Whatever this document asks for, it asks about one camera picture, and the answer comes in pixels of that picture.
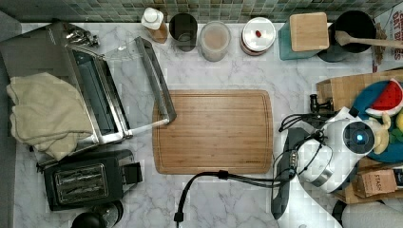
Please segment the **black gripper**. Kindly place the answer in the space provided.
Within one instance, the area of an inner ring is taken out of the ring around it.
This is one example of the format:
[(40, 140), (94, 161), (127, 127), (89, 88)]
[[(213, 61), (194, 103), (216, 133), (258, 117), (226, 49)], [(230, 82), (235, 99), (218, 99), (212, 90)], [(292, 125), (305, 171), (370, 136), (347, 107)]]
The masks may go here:
[(310, 110), (312, 113), (291, 114), (285, 117), (282, 120), (278, 131), (282, 132), (299, 122), (305, 122), (311, 125), (313, 128), (321, 128), (326, 121), (335, 116), (335, 112), (319, 113), (321, 110), (333, 111), (334, 105), (332, 98), (328, 98), (324, 103), (321, 104), (318, 101), (316, 94), (310, 95)]

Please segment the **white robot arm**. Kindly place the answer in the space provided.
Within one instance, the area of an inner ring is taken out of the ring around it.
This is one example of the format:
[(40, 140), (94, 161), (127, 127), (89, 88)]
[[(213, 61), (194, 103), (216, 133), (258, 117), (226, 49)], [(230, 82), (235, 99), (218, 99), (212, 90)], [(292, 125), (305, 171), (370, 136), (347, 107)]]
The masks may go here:
[(388, 131), (389, 119), (363, 120), (354, 107), (342, 107), (322, 123), (318, 113), (294, 117), (313, 129), (281, 123), (274, 175), (280, 187), (272, 194), (271, 213), (279, 228), (342, 228), (302, 184), (309, 182), (326, 193), (343, 189), (356, 174), (359, 161), (381, 145), (380, 135)]

